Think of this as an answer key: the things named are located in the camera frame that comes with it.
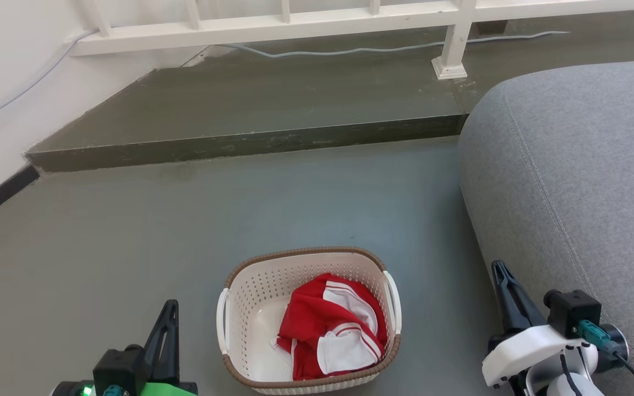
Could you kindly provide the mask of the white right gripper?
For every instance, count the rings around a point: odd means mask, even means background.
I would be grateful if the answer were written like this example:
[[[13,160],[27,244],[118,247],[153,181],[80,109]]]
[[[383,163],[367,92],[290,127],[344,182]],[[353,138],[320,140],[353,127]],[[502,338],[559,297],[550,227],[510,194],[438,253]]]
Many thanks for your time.
[[[564,375],[561,357],[569,373],[591,380],[598,366],[596,346],[584,340],[564,338],[546,325],[541,311],[501,260],[491,263],[503,335],[483,360],[482,374],[489,388],[503,386],[513,376],[524,374],[523,388],[541,389]]]

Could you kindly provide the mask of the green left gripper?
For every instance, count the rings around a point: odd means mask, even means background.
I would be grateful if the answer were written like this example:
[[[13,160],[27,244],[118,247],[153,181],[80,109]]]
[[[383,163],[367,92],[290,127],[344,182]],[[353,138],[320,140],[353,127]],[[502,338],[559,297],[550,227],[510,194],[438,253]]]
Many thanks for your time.
[[[169,299],[164,304],[144,346],[149,383],[138,396],[198,396],[195,383],[179,383],[179,303]],[[50,396],[100,396],[91,380],[63,381]]]

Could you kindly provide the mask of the cream laundry basket brown rim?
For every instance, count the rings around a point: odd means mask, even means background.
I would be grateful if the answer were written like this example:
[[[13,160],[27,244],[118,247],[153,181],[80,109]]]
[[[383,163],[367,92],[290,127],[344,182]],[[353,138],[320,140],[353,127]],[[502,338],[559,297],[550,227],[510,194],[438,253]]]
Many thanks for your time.
[[[292,292],[331,273],[365,285],[384,313],[388,343],[379,364],[319,380],[293,381],[289,358],[274,349]],[[355,246],[320,246],[251,258],[227,279],[216,310],[218,344],[234,379],[262,394],[296,396],[352,388],[372,381],[395,360],[402,340],[402,307],[385,264]]]

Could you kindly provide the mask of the red and white garment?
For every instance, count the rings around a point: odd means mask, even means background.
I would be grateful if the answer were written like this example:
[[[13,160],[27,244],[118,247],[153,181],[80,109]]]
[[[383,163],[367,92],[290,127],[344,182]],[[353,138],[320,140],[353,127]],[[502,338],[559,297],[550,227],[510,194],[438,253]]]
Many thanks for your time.
[[[292,292],[274,349],[289,358],[293,381],[369,369],[383,360],[387,326],[362,283],[324,273]]]

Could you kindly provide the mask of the grey fabric sofa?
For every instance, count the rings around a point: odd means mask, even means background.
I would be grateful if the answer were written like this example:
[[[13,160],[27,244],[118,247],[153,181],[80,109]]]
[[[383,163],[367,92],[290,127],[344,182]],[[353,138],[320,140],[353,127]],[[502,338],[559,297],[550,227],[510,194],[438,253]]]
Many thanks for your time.
[[[458,157],[485,263],[502,260],[543,314],[549,290],[596,298],[634,367],[634,61],[496,85]]]

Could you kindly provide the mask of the dark pillar behind railing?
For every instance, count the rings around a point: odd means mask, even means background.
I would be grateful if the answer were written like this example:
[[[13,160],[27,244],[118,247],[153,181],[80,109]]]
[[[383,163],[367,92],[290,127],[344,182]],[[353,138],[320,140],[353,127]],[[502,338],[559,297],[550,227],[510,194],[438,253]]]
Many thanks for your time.
[[[475,37],[496,37],[504,35],[508,20],[479,21],[472,25]]]

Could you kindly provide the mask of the white wooden railing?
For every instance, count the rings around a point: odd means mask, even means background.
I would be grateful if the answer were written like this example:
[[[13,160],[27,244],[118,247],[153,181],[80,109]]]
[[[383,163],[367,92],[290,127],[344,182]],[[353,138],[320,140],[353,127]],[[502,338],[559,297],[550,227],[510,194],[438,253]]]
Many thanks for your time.
[[[432,61],[438,79],[465,78],[463,53],[474,23],[634,10],[634,0],[430,0],[295,12],[277,0],[276,15],[204,19],[197,0],[183,0],[186,20],[150,25],[111,25],[102,0],[90,0],[96,32],[75,41],[72,56],[235,45],[310,37],[445,26],[442,54]]]

